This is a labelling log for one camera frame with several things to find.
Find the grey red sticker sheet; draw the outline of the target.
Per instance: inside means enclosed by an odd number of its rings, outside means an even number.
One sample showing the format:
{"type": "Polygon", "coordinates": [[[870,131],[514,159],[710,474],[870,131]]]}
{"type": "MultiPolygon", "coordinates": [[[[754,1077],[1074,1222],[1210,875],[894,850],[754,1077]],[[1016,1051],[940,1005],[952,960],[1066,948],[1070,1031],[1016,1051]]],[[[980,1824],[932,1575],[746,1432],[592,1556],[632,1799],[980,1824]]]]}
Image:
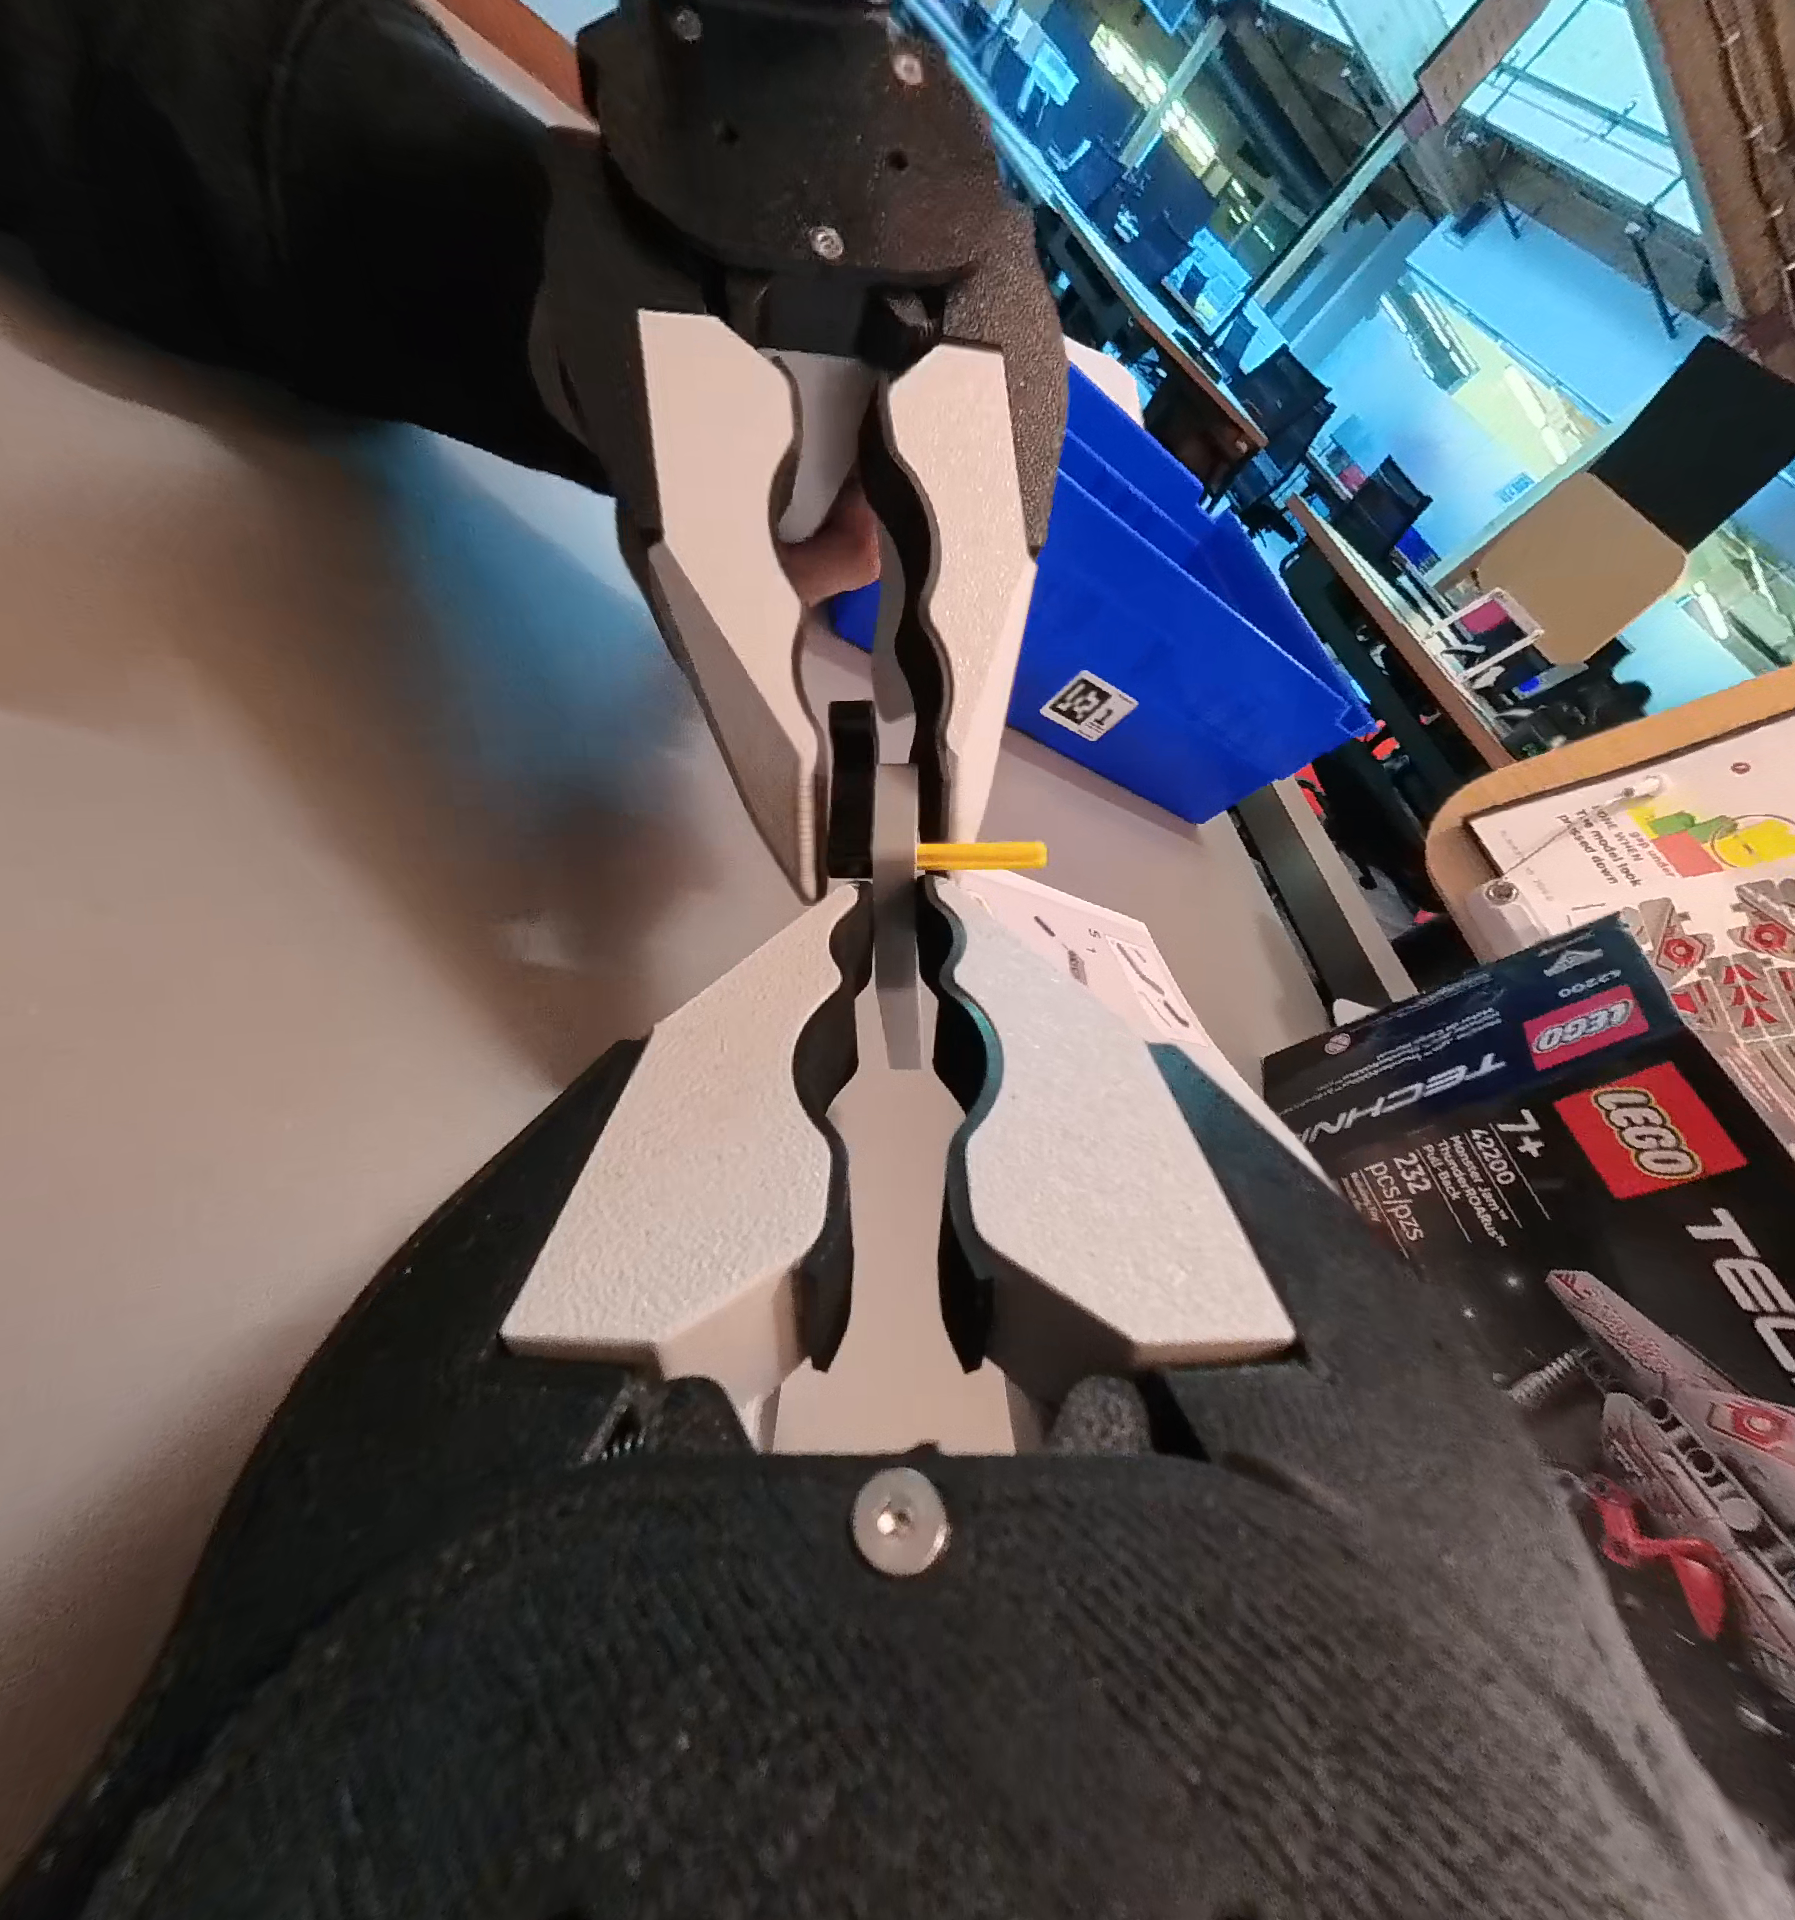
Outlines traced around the grey red sticker sheet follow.
{"type": "Polygon", "coordinates": [[[1621,920],[1679,1020],[1795,1144],[1795,865],[1687,879],[1621,920]]]}

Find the tan panel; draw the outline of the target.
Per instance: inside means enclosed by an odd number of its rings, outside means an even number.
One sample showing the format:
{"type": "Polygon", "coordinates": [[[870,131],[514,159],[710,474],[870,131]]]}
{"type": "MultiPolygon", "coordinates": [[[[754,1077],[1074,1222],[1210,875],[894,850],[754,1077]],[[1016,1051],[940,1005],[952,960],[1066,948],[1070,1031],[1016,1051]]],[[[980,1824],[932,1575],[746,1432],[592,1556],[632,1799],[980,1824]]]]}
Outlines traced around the tan panel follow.
{"type": "Polygon", "coordinates": [[[1687,551],[1581,469],[1541,492],[1461,564],[1531,616],[1545,660],[1581,666],[1681,583],[1687,551]]]}

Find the long wooden desk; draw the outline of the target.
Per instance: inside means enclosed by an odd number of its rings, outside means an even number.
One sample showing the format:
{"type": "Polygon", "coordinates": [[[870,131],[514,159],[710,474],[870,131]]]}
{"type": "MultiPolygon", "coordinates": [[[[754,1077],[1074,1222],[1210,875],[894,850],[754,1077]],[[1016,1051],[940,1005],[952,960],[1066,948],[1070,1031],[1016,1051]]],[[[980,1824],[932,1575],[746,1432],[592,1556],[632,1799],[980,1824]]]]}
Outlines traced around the long wooden desk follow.
{"type": "Polygon", "coordinates": [[[1402,660],[1429,694],[1437,711],[1461,733],[1483,758],[1485,769],[1499,770],[1515,765],[1497,729],[1467,689],[1445,669],[1441,654],[1429,649],[1435,624],[1414,607],[1390,580],[1370,564],[1342,533],[1320,517],[1302,497],[1290,505],[1290,517],[1302,528],[1306,545],[1316,549],[1326,564],[1360,602],[1364,613],[1386,636],[1392,654],[1402,660]]]}

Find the black red office chair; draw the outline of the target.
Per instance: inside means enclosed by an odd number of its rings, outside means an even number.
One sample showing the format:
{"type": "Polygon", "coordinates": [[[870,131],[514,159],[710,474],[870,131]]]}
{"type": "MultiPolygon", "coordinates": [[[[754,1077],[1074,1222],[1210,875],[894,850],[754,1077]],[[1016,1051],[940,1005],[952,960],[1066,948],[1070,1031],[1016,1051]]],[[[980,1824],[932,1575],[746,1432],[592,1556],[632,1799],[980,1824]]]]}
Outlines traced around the black red office chair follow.
{"type": "Polygon", "coordinates": [[[1418,916],[1441,913],[1427,865],[1427,822],[1414,806],[1416,769],[1384,723],[1306,769],[1320,818],[1366,891],[1378,879],[1418,916]]]}

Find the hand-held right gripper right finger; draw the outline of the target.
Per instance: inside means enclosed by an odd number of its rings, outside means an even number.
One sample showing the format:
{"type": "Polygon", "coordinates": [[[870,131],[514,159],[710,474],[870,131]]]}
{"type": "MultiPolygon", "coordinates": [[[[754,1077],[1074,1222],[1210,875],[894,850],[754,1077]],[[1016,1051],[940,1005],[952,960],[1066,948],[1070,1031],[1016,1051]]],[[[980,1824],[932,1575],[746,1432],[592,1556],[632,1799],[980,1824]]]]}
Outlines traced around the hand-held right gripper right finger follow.
{"type": "Polygon", "coordinates": [[[930,1067],[958,1104],[940,1312],[986,1403],[980,1449],[1042,1449],[1088,1378],[1280,1358],[1294,1325],[1198,1143],[1298,1151],[1214,1053],[1152,1045],[952,879],[918,887],[930,1067]]]}

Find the black toy connector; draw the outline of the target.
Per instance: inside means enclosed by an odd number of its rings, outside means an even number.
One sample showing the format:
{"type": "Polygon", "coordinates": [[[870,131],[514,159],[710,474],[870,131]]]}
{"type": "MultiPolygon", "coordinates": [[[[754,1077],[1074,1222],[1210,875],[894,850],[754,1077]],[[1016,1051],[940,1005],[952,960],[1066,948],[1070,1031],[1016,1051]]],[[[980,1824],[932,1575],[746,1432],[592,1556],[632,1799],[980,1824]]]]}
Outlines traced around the black toy connector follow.
{"type": "Polygon", "coordinates": [[[874,870],[880,727],[870,699],[836,700],[828,711],[830,769],[824,875],[866,882],[874,870]]]}

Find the black toy set box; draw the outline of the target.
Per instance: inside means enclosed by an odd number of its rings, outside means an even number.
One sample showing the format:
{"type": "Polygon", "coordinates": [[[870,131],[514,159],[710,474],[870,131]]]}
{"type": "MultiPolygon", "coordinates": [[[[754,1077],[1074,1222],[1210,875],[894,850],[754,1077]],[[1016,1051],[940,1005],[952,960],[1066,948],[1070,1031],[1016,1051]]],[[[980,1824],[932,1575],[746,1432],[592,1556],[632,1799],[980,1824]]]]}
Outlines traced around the black toy set box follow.
{"type": "Polygon", "coordinates": [[[1264,1062],[1455,1290],[1685,1741],[1795,1885],[1795,1157],[1617,919],[1264,1062]]]}

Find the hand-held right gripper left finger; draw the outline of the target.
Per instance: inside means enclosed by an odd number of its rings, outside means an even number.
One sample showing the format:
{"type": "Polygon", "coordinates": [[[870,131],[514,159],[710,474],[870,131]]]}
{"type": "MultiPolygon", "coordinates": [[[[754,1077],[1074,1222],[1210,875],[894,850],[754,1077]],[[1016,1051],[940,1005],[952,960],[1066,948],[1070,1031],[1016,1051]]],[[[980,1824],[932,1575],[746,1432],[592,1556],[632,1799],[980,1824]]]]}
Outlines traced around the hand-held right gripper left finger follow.
{"type": "Polygon", "coordinates": [[[660,1020],[502,1323],[530,1358],[710,1380],[772,1450],[852,1315],[862,885],[840,882],[660,1020]]]}

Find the hanging sign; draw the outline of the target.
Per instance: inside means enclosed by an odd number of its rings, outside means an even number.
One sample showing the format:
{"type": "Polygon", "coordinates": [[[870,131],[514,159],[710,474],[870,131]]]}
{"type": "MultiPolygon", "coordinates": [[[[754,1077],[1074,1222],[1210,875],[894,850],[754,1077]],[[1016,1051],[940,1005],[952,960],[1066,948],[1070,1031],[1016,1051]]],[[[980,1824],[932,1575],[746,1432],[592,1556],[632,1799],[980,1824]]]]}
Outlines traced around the hanging sign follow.
{"type": "Polygon", "coordinates": [[[1449,125],[1545,7],[1547,2],[1469,5],[1416,71],[1414,125],[1420,131],[1449,125]]]}

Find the grey desk with dark edge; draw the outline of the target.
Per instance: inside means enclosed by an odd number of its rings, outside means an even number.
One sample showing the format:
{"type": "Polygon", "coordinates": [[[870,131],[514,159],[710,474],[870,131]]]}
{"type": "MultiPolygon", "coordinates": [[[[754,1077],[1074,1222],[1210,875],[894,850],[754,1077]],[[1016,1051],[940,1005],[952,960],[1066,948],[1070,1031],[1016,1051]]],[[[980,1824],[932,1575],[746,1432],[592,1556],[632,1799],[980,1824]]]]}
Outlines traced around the grey desk with dark edge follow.
{"type": "Polygon", "coordinates": [[[1378,1010],[1418,997],[1366,891],[1298,781],[1274,781],[1232,813],[1326,1012],[1334,1014],[1342,1003],[1378,1010]]]}

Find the grey bent toy beam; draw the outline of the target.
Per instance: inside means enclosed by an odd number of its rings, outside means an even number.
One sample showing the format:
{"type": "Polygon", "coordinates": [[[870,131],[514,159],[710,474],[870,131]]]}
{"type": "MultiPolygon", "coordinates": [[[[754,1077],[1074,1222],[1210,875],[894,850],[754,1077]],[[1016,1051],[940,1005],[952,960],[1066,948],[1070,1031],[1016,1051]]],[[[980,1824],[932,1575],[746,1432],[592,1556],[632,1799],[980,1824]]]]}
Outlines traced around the grey bent toy beam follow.
{"type": "Polygon", "coordinates": [[[870,840],[872,974],[886,1060],[896,1072],[920,1072],[926,1065],[918,847],[918,770],[906,763],[880,763],[870,840]]]}

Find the white printed sheet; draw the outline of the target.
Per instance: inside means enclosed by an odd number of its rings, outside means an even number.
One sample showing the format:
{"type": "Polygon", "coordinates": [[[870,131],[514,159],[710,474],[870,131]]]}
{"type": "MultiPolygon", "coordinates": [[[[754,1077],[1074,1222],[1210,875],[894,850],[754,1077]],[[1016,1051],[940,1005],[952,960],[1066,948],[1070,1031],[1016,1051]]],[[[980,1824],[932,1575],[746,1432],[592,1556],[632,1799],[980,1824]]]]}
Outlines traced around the white printed sheet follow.
{"type": "Polygon", "coordinates": [[[1755,729],[1485,811],[1465,908],[1507,952],[1649,901],[1725,905],[1795,881],[1795,711],[1755,729]]]}

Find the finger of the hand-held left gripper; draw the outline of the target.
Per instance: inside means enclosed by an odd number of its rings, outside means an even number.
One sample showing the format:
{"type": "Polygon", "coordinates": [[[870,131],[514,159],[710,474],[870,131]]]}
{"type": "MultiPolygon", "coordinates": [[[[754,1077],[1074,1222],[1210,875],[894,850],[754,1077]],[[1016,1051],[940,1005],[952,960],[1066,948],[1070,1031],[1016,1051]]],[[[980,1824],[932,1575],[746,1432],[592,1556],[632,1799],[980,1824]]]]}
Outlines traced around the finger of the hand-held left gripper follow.
{"type": "Polygon", "coordinates": [[[824,748],[774,508],[800,445],[794,380],[710,315],[646,308],[638,345],[660,517],[654,613],[766,850],[800,901],[818,901],[824,748]]]}
{"type": "Polygon", "coordinates": [[[922,838],[970,845],[1028,618],[1004,361],[946,345],[882,379],[860,473],[880,530],[872,692],[884,756],[910,752],[922,838]]]}

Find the white table with wooden edge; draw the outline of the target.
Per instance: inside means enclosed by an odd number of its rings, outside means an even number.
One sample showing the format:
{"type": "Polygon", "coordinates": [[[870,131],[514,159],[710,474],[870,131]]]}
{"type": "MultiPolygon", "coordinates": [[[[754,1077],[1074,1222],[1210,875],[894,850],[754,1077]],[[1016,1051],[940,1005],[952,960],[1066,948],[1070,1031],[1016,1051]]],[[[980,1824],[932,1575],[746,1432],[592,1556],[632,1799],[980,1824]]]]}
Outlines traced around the white table with wooden edge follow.
{"type": "Polygon", "coordinates": [[[456,51],[510,99],[554,128],[594,131],[574,37],[526,2],[420,2],[456,51]]]}

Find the person's left forearm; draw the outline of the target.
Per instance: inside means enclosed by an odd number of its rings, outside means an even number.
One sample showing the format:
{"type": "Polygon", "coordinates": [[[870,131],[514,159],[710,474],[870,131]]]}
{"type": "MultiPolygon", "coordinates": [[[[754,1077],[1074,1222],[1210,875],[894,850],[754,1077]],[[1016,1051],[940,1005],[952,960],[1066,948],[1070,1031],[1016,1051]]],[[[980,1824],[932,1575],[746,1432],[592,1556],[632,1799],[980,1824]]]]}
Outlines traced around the person's left forearm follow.
{"type": "Polygon", "coordinates": [[[60,297],[602,492],[530,365],[550,153],[416,5],[0,2],[0,232],[60,297]]]}

